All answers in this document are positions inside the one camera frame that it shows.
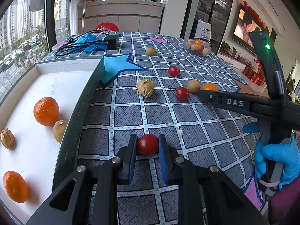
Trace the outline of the blue gloved right hand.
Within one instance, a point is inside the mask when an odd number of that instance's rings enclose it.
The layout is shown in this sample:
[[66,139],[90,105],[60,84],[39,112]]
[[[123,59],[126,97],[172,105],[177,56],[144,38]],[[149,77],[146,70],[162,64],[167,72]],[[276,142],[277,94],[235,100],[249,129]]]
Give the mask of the blue gloved right hand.
[[[267,172],[267,161],[283,164],[283,170],[277,189],[269,188],[262,176]],[[273,192],[281,191],[283,186],[291,184],[299,175],[299,148],[294,136],[290,143],[263,145],[261,138],[257,139],[254,151],[254,172],[259,181],[259,188],[263,192],[269,189]]]

